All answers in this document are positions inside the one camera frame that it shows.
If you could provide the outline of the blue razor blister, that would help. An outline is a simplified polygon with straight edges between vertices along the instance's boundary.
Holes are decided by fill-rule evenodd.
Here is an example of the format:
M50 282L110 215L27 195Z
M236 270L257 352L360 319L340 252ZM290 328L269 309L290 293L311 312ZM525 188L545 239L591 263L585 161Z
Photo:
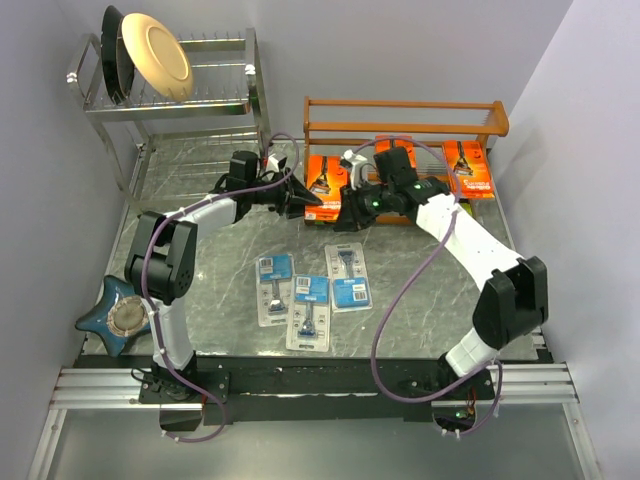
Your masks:
M325 259L333 310L343 313L371 309L373 300L362 244L327 245Z
M255 264L258 325L261 328L287 321L295 273L291 254L266 255Z
M288 311L286 348L327 353L330 347L331 296L328 277L295 275Z

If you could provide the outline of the orange razor box back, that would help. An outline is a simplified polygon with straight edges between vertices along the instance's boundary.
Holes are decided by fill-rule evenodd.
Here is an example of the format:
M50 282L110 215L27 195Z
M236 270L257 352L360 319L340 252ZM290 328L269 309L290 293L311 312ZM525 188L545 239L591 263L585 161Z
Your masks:
M416 161L416 153L414 150L414 145L410 141L410 136L401 136L399 139L391 138L385 135L378 135L375 137L376 145L375 145L375 153L382 153L392 148L402 147L408 155L409 163L412 168L417 168Z

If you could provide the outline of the wooden two-tier shelf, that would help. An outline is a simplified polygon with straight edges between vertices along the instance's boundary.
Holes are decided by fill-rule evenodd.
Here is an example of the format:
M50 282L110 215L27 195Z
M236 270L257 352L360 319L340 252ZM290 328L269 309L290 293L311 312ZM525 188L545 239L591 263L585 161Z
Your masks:
M453 191L452 170L443 153L448 140L478 141L485 150L491 136L504 137L509 120L500 101L492 103L407 102L305 99L304 178L311 155L340 156L320 152L320 147L341 147L371 159L378 135L399 139L410 136L417 161L417 175L434 177Z

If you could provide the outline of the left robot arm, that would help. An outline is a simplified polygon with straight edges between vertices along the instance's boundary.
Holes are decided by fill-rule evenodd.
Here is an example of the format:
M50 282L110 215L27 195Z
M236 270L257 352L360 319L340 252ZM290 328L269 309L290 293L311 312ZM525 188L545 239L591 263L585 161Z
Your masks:
M306 207L321 203L286 166L284 157L263 159L240 150L201 200L173 212L141 214L125 279L142 298L151 325L154 380L172 399L184 402L205 393L199 386L185 313L199 240L239 222L255 205L293 219L301 217Z

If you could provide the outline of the orange Fusion5 razor box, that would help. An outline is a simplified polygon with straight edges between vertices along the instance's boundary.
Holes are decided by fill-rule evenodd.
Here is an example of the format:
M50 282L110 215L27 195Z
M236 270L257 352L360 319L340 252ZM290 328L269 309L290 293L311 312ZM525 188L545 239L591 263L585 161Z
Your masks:
M448 140L443 143L443 153L452 170L449 175L451 188L461 199L495 198L489 164L480 142Z

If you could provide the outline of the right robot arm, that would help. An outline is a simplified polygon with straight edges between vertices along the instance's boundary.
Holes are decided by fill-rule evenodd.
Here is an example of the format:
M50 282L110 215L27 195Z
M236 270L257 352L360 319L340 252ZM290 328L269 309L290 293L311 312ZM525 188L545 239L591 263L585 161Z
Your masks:
M372 162L348 150L340 164L348 182L340 191L335 231L364 230L382 214L397 213L437 239L434 251L447 250L479 289L471 329L439 359L437 390L425 397L460 398L505 346L548 320L546 265L497 240L460 206L445 182L420 177L403 147L377 153ZM376 183L366 178L370 165L377 170Z

